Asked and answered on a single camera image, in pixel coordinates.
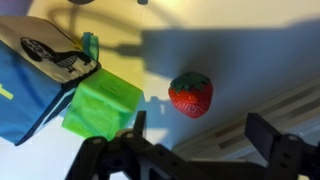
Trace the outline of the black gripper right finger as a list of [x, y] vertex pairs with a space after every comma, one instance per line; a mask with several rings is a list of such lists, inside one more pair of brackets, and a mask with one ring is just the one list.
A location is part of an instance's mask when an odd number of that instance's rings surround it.
[[274, 142], [281, 137], [281, 133], [257, 113], [249, 113], [245, 124], [245, 136], [262, 155], [269, 161]]

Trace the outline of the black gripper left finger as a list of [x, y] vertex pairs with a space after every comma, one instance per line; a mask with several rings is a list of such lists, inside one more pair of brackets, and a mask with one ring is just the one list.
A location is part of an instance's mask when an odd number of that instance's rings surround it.
[[145, 136], [146, 115], [146, 111], [138, 111], [133, 125], [133, 130], [142, 137]]

